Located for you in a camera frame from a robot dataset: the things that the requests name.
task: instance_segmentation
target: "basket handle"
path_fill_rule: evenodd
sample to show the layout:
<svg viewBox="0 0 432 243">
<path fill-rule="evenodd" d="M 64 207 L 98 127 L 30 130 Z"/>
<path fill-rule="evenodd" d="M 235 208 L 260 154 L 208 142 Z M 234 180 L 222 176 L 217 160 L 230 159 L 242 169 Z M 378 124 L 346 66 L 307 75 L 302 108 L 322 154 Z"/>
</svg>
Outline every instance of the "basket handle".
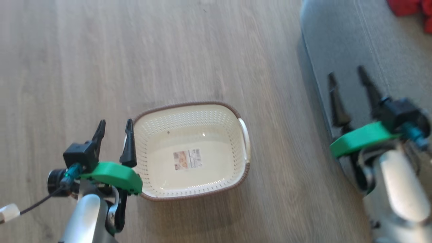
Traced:
<svg viewBox="0 0 432 243">
<path fill-rule="evenodd" d="M 245 157 L 246 163 L 249 163 L 251 161 L 251 140 L 249 138 L 248 128 L 243 119 L 239 118 L 238 121 L 240 122 L 241 130 L 243 131 L 243 138 L 245 140 L 246 151 L 243 151 L 243 156 Z"/>
</svg>

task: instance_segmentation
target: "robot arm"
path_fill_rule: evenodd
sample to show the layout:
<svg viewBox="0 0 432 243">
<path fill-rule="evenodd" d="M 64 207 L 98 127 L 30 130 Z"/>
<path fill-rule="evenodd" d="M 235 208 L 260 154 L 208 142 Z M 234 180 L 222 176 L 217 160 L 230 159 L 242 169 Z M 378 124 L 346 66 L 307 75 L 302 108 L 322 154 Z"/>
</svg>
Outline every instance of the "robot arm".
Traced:
<svg viewBox="0 0 432 243">
<path fill-rule="evenodd" d="M 59 243 L 117 243 L 114 235 L 123 230 L 127 197 L 140 194 L 143 187 L 141 178 L 132 170 L 137 158 L 131 119 L 125 132 L 121 164 L 99 162 L 105 135 L 105 120 L 102 120 L 92 140 L 73 143 L 63 153 L 67 169 L 49 173 L 49 196 L 23 211 L 15 204 L 1 208 L 0 224 L 32 210 L 50 197 L 73 196 L 78 204 Z"/>
<path fill-rule="evenodd" d="M 403 149 L 413 143 L 428 152 L 429 121 L 408 99 L 382 98 L 362 67 L 359 76 L 378 122 L 354 130 L 330 74 L 333 125 L 342 130 L 330 150 L 350 158 L 374 243 L 432 242 L 431 204 Z"/>
</svg>

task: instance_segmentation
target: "black cable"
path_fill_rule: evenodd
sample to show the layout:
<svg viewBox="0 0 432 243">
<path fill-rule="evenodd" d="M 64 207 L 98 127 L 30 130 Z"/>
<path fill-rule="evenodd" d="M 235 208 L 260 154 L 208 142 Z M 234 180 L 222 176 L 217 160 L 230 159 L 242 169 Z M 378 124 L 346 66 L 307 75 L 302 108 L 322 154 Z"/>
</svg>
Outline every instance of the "black cable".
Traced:
<svg viewBox="0 0 432 243">
<path fill-rule="evenodd" d="M 59 187 L 57 190 L 55 190 L 53 193 L 51 193 L 50 195 L 44 197 L 42 200 L 38 201 L 37 203 L 33 204 L 32 206 L 24 209 L 23 211 L 21 211 L 19 214 L 23 215 L 29 211 L 31 211 L 32 209 L 34 209 L 35 207 L 41 205 L 42 203 L 44 203 L 46 200 L 50 199 L 52 196 L 56 195 L 57 193 L 61 192 L 61 190 L 63 190 L 63 187 Z"/>
</svg>

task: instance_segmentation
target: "white connector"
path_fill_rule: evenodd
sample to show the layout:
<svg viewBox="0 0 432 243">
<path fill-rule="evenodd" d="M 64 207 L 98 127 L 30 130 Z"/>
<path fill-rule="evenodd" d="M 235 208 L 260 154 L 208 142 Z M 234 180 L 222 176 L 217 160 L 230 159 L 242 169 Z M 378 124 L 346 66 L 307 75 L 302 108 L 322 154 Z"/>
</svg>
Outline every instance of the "white connector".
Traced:
<svg viewBox="0 0 432 243">
<path fill-rule="evenodd" d="M 20 214 L 18 206 L 15 203 L 0 208 L 0 224 L 11 221 Z"/>
</svg>

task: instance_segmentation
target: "wooden floor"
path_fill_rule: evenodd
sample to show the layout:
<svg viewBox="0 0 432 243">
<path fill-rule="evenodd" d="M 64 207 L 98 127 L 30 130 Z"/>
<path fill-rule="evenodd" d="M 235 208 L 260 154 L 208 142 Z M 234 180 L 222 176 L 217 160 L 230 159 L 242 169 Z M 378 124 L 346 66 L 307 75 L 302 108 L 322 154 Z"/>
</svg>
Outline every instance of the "wooden floor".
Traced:
<svg viewBox="0 0 432 243">
<path fill-rule="evenodd" d="M 128 200 L 118 240 L 365 243 L 361 197 L 328 152 L 302 71 L 301 0 L 0 2 L 0 205 L 47 195 L 63 151 L 107 131 L 117 161 L 126 119 L 177 102 L 221 100 L 245 120 L 251 171 L 203 199 Z M 57 242 L 76 202 L 51 199 L 0 226 L 6 243 Z"/>
</svg>

